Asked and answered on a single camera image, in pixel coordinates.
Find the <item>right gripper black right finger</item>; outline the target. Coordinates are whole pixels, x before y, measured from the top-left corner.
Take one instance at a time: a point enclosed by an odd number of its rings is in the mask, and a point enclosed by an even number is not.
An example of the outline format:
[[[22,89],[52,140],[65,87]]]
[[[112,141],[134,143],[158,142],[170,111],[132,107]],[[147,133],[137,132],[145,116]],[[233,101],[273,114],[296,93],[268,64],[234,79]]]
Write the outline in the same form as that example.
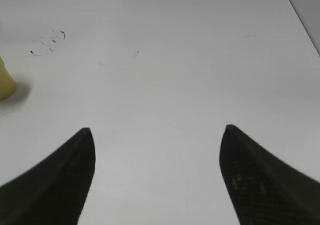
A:
[[[320,183],[267,151],[232,124],[219,166],[241,225],[318,225]]]

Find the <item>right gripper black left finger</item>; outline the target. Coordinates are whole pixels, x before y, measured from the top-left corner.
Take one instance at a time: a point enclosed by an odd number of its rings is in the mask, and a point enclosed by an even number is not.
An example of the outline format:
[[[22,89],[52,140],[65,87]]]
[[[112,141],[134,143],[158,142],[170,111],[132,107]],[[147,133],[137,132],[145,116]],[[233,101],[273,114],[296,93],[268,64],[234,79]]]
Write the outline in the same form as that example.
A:
[[[93,135],[84,127],[37,165],[0,187],[0,223],[78,224],[95,166]]]

